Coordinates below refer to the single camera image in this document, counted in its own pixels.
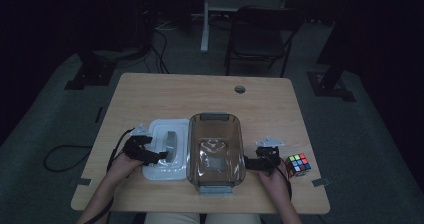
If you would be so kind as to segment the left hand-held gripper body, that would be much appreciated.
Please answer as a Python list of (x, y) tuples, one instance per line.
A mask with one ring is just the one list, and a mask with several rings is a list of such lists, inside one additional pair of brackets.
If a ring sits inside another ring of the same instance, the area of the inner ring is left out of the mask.
[(148, 129), (141, 124), (130, 132), (130, 137), (123, 147), (123, 152), (130, 159), (149, 162), (151, 153), (145, 148), (145, 146), (151, 142), (152, 137), (150, 136)]

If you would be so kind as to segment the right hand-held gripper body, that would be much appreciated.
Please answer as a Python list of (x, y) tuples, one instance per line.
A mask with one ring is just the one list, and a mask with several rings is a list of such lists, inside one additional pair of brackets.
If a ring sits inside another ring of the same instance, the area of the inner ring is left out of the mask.
[(266, 136), (264, 140), (256, 142), (255, 151), (259, 160), (259, 170), (272, 173), (281, 163), (279, 148), (285, 143), (281, 140)]

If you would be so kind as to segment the white container lid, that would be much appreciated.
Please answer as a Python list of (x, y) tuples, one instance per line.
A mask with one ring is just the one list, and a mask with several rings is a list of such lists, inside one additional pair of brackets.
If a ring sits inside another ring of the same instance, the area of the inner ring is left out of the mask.
[(174, 181), (186, 178), (188, 119), (156, 119), (149, 126), (152, 142), (146, 149), (155, 153), (167, 152), (157, 164), (144, 166), (142, 173), (151, 181)]

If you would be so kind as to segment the multicoloured puzzle cube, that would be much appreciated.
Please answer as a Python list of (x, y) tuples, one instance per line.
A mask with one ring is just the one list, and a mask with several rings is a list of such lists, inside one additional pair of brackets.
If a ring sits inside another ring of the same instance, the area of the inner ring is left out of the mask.
[(306, 175), (311, 170), (311, 165), (303, 153), (288, 156), (285, 165), (290, 178)]

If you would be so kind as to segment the transparent grey storage container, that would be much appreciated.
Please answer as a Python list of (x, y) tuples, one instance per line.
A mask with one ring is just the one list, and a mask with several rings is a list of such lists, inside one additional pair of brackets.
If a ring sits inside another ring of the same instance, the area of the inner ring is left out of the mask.
[(246, 176), (239, 119), (200, 113), (189, 121), (186, 176), (203, 195), (228, 195)]

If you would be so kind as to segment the person's left hand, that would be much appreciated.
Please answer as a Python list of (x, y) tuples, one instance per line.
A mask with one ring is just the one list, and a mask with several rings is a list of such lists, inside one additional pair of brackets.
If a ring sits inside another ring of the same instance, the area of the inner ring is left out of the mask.
[(125, 153), (121, 153), (114, 160), (111, 168), (107, 172), (107, 176), (113, 182), (120, 182), (128, 175), (130, 175), (134, 170), (139, 168), (142, 164), (142, 161), (131, 159)]

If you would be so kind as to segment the person's right hand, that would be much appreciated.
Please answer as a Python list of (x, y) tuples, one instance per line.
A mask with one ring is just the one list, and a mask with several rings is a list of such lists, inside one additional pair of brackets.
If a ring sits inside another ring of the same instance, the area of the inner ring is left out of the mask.
[(280, 172), (274, 171), (272, 174), (267, 175), (265, 172), (260, 171), (258, 177), (275, 204), (290, 201), (287, 180)]

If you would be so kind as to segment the black stand base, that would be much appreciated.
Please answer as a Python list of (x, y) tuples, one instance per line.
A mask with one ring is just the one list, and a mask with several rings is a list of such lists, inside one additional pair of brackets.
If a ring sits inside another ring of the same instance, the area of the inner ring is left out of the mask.
[(342, 65), (331, 65), (326, 72), (307, 71), (307, 77), (316, 96), (338, 97), (345, 102), (355, 102), (351, 91), (344, 85), (341, 75)]
[(96, 55), (93, 51), (78, 51), (81, 66), (66, 90), (83, 90), (86, 86), (108, 86), (117, 62)]

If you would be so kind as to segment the black folding chair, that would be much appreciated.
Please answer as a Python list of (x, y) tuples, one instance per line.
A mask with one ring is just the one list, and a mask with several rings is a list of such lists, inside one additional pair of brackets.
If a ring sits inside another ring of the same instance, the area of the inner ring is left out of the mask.
[(230, 60), (270, 61), (282, 59), (284, 76), (292, 40), (305, 22), (304, 14), (293, 8), (244, 6), (231, 22), (224, 66), (230, 74)]

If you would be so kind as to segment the white metal desk frame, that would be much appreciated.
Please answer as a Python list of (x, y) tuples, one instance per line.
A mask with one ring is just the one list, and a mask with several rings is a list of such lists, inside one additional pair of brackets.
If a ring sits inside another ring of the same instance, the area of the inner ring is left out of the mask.
[(200, 51), (207, 53), (209, 49), (209, 12), (235, 12), (247, 5), (265, 7), (284, 7), (287, 0), (204, 0), (203, 31)]

